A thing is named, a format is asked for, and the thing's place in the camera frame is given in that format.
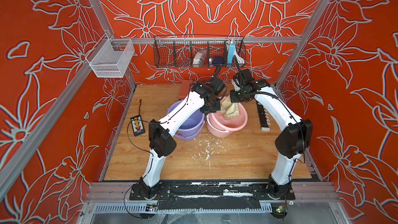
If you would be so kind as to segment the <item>yellow stained cloth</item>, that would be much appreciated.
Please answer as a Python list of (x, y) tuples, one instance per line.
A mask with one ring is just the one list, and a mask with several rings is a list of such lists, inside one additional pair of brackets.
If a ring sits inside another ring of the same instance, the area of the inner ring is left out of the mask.
[(225, 120), (230, 120), (239, 116), (238, 103), (233, 103), (230, 96), (226, 97), (221, 102), (221, 112)]

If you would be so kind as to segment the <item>pink plastic bucket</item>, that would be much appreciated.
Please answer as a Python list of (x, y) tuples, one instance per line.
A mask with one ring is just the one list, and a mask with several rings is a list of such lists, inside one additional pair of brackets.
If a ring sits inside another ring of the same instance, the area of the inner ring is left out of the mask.
[(238, 107), (239, 116), (230, 120), (225, 120), (221, 111), (208, 114), (206, 116), (206, 125), (209, 132), (215, 137), (225, 138), (243, 129), (248, 122), (248, 114), (241, 103), (238, 103)]

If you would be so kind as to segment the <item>purple plastic bucket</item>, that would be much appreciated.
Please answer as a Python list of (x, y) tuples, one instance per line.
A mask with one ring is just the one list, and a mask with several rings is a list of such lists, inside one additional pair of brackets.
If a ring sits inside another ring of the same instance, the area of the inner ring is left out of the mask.
[(165, 124), (170, 135), (189, 141), (196, 138), (204, 125), (205, 115), (200, 112), (199, 103), (187, 103), (187, 100), (174, 103), (167, 109)]

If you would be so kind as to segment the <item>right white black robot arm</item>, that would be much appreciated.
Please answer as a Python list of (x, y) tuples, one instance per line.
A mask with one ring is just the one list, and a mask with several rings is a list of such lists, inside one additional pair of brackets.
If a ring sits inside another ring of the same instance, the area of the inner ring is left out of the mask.
[(239, 76), (233, 79), (232, 102), (256, 100), (273, 117), (281, 133), (275, 140), (278, 157), (275, 167), (268, 177), (265, 190), (272, 199), (287, 195), (291, 187), (291, 176), (300, 157), (311, 143), (313, 124), (295, 114), (264, 80), (243, 80)]

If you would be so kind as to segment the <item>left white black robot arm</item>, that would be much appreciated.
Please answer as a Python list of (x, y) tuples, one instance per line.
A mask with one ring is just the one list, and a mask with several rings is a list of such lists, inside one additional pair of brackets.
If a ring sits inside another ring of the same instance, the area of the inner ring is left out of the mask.
[(138, 185), (145, 198), (151, 199), (157, 193), (160, 175), (166, 158), (177, 147), (174, 136), (182, 124), (196, 111), (207, 115), (221, 110), (220, 93), (226, 84), (213, 78), (211, 81), (195, 82), (190, 92), (168, 115), (149, 122), (150, 158), (145, 173)]

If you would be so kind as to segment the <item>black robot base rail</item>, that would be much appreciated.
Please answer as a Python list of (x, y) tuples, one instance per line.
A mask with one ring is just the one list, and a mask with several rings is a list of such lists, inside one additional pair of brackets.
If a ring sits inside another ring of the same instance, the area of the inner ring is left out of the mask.
[(155, 201), (160, 210), (263, 210), (261, 202), (290, 203), (295, 200), (291, 186), (285, 188), (280, 196), (271, 197), (267, 181), (160, 181), (150, 196), (135, 183), (128, 191), (130, 201)]

